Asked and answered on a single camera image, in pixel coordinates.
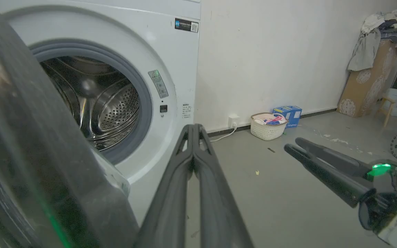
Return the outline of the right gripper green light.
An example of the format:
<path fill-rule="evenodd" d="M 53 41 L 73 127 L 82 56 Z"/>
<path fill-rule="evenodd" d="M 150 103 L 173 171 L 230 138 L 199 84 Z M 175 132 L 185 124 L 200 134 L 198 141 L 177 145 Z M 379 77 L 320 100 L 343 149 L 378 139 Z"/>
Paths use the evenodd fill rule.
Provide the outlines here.
<path fill-rule="evenodd" d="M 367 164 L 301 137 L 284 149 L 350 207 L 359 204 L 358 220 L 365 230 L 378 234 L 397 215 L 396 161 Z"/>

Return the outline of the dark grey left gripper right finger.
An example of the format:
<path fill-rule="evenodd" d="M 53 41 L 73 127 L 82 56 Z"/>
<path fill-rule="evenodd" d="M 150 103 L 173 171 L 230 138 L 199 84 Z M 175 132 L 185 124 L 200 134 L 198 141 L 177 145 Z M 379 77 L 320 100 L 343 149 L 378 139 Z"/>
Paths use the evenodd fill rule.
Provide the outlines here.
<path fill-rule="evenodd" d="M 201 124 L 194 124 L 194 171 L 200 182 L 200 246 L 254 247 L 211 140 Z"/>

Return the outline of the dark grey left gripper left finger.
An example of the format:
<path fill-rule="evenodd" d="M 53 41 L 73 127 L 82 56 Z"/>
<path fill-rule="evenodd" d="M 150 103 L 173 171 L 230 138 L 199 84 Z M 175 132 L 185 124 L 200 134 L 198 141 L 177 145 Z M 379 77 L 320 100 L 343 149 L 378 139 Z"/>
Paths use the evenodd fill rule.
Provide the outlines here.
<path fill-rule="evenodd" d="M 183 248 L 193 125 L 183 127 L 137 235 L 136 248 Z"/>

